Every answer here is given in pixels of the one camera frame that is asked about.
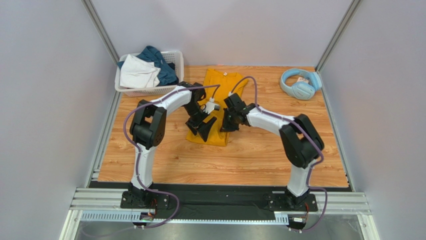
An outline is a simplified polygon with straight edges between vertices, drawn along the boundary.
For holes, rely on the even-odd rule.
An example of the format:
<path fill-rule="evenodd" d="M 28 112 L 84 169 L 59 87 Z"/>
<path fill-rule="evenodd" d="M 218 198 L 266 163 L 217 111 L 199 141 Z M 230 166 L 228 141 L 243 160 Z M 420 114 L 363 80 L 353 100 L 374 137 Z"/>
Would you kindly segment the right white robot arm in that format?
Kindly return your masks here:
<path fill-rule="evenodd" d="M 246 104 L 238 94 L 225 100 L 222 132 L 234 132 L 241 125 L 256 127 L 280 137 L 285 155 L 291 163 L 290 179 L 283 202 L 296 210 L 306 206 L 314 162 L 322 156 L 324 142 L 305 114 L 296 117 L 268 111 L 256 103 Z"/>

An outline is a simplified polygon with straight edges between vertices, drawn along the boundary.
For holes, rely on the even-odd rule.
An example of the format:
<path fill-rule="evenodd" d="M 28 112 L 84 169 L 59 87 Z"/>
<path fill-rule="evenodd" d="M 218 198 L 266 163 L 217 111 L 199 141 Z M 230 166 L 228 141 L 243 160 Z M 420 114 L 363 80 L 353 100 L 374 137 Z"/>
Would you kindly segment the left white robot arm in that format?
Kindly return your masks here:
<path fill-rule="evenodd" d="M 128 190 L 122 194 L 121 208 L 154 208 L 158 198 L 170 198 L 169 193 L 150 188 L 154 182 L 155 153 L 165 137 L 167 117 L 183 107 L 189 116 L 186 125 L 191 133 L 207 141 L 210 130 L 217 121 L 211 114 L 221 107 L 212 97 L 207 103 L 199 103 L 206 96 L 206 86 L 183 81 L 158 99 L 141 100 L 137 108 L 125 118 L 126 121 L 132 118 L 130 128 L 123 131 L 127 140 L 135 147 L 135 164 Z"/>

